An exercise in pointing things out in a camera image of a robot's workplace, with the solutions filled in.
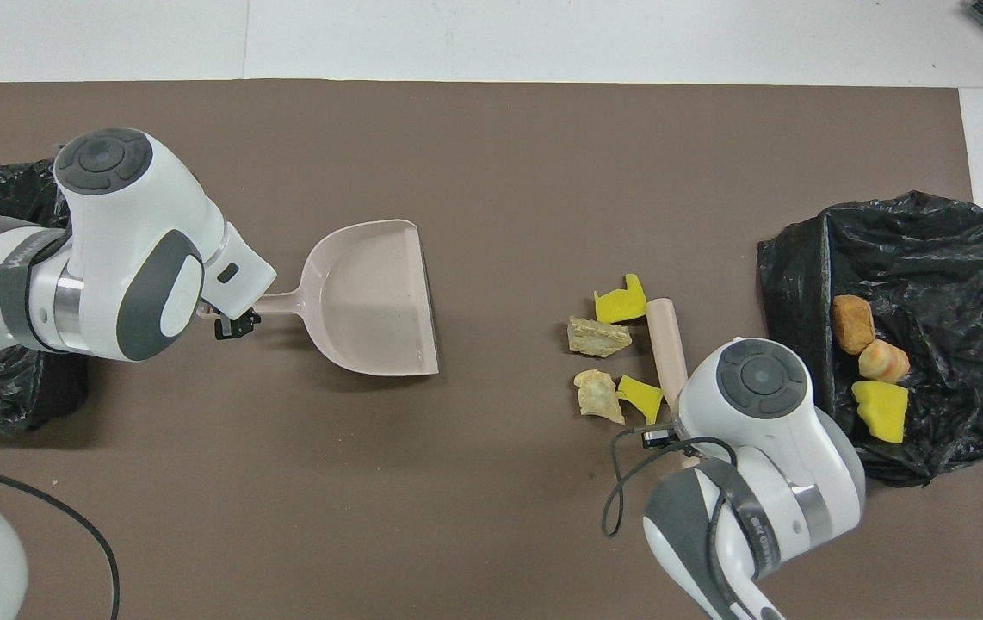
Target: brown table surface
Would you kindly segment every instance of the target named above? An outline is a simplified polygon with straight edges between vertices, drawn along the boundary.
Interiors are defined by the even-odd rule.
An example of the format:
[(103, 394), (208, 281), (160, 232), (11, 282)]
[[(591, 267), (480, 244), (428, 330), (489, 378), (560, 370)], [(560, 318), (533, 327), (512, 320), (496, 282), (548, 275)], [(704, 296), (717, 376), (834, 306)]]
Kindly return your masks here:
[[(197, 321), (150, 362), (91, 363), (89, 404), (0, 438), (0, 471), (101, 527), (122, 619), (697, 617), (640, 532), (673, 463), (630, 483), (627, 526), (604, 538), (618, 428), (579, 416), (571, 385), (591, 368), (654, 383), (650, 352), (570, 354), (567, 317), (636, 272), (676, 302), (693, 366), (764, 334), (759, 240), (838, 202), (971, 197), (954, 90), (0, 84), (0, 164), (109, 126), (174, 150), (275, 290), (333, 229), (416, 222), (442, 363), (355, 375), (296, 318), (231, 342)], [(82, 530), (6, 489), (0, 511), (27, 546), (22, 619), (105, 616)], [(791, 617), (983, 617), (983, 463), (872, 484), (856, 530), (762, 585)]]

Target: yellow sponge piece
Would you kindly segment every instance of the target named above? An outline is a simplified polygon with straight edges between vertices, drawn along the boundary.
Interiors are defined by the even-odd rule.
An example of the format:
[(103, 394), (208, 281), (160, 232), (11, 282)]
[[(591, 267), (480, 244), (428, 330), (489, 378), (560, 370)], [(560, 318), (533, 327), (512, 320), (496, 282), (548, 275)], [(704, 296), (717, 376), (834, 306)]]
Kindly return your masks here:
[(636, 274), (626, 274), (626, 287), (599, 295), (595, 291), (595, 318), (604, 323), (617, 323), (644, 317), (645, 290)]
[(850, 391), (858, 401), (858, 417), (865, 421), (870, 435), (889, 443), (905, 440), (908, 389), (882, 381), (859, 381)]
[(656, 424), (656, 416), (660, 413), (660, 401), (664, 398), (664, 391), (659, 387), (641, 383), (632, 376), (622, 375), (618, 381), (618, 398), (628, 400), (630, 405), (637, 407), (638, 411), (645, 414), (645, 421), (648, 424)]

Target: white floor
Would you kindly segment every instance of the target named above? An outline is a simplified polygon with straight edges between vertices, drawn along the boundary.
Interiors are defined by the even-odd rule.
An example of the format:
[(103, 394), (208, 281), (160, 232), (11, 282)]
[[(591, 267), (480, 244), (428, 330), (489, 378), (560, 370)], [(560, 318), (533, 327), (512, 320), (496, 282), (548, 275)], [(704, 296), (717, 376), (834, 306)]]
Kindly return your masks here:
[(983, 207), (983, 30), (959, 0), (0, 1), (0, 82), (443, 79), (961, 88)]

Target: beige dustpan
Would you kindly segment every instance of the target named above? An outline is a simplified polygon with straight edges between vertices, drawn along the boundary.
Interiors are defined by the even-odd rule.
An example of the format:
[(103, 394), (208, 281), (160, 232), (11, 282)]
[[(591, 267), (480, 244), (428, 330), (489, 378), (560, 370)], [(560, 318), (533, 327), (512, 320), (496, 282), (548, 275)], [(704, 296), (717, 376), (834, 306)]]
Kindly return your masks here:
[(381, 376), (437, 372), (419, 228), (379, 220), (331, 232), (312, 248), (300, 285), (264, 294), (256, 313), (296, 314), (319, 352)]

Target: trash bag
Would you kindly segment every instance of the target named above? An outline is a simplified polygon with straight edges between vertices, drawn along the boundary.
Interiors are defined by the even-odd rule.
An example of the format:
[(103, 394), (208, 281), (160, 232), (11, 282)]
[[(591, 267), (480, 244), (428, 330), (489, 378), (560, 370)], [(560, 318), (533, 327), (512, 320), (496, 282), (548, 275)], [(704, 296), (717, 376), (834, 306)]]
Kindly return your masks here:
[[(767, 333), (809, 366), (814, 403), (854, 444), (869, 478), (927, 486), (983, 460), (983, 209), (910, 192), (851, 201), (759, 244)], [(878, 338), (908, 354), (905, 440), (856, 421), (857, 357), (832, 334), (834, 295), (869, 301)]]
[[(55, 187), (52, 160), (0, 165), (0, 215), (64, 228), (66, 200)], [(0, 431), (16, 435), (76, 411), (86, 400), (86, 358), (23, 346), (0, 350)]]

